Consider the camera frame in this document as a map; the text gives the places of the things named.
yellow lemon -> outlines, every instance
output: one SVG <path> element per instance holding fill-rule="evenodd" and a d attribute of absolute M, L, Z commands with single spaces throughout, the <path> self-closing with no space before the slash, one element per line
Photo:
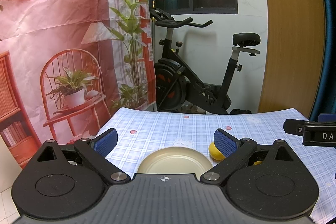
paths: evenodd
<path fill-rule="evenodd" d="M 217 149 L 214 142 L 210 143 L 209 145 L 209 153 L 214 160 L 225 159 L 224 155 Z"/>

metal screw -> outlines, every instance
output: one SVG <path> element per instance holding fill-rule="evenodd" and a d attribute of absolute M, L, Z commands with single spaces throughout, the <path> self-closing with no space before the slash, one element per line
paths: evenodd
<path fill-rule="evenodd" d="M 116 181 L 122 181 L 122 180 L 125 180 L 126 178 L 127 178 L 127 174 L 123 172 L 117 172 L 111 175 L 111 179 L 116 180 Z"/>
<path fill-rule="evenodd" d="M 219 174 L 215 173 L 215 172 L 208 172 L 208 173 L 205 173 L 203 175 L 203 177 L 206 179 L 206 180 L 209 180 L 209 181 L 215 181 L 215 180 L 218 180 L 219 179 Z"/>

stationary bike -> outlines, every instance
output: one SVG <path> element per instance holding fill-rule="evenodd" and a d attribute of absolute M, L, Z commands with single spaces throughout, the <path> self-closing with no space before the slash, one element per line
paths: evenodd
<path fill-rule="evenodd" d="M 204 28 L 212 24 L 212 20 L 204 24 L 192 23 L 193 19 L 191 17 L 183 21 L 176 21 L 169 13 L 159 8 L 150 8 L 150 15 L 155 18 L 156 26 L 167 28 L 166 38 L 159 42 L 163 46 L 162 58 L 154 64 L 157 110 L 176 111 L 185 101 L 189 101 L 207 112 L 227 115 L 228 112 L 226 110 L 231 105 L 227 91 L 235 70 L 242 70 L 242 65 L 237 65 L 239 53 L 248 52 L 250 56 L 259 54 L 260 51 L 246 47 L 259 45 L 260 36 L 256 33 L 234 34 L 234 47 L 232 48 L 232 55 L 229 59 L 222 85 L 205 84 L 179 56 L 182 42 L 176 42 L 176 50 L 172 49 L 171 44 L 174 29 L 184 25 Z M 235 114 L 244 113 L 244 111 L 240 110 L 235 111 Z"/>

gray ribbed surface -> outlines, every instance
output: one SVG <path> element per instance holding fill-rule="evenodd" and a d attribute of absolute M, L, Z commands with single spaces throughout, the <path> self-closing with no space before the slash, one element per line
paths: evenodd
<path fill-rule="evenodd" d="M 101 202 L 86 213 L 59 224 L 266 224 L 235 209 L 220 188 L 204 185 L 193 175 L 138 174 L 125 185 L 110 187 Z M 28 217 L 16 224 L 47 223 Z M 312 224 L 308 218 L 286 224 Z"/>

black saddle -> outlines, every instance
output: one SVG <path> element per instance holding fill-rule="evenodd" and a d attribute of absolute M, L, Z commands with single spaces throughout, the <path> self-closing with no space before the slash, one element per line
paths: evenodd
<path fill-rule="evenodd" d="M 260 44 L 260 36 L 256 33 L 243 32 L 233 35 L 233 45 L 239 47 L 254 47 Z"/>

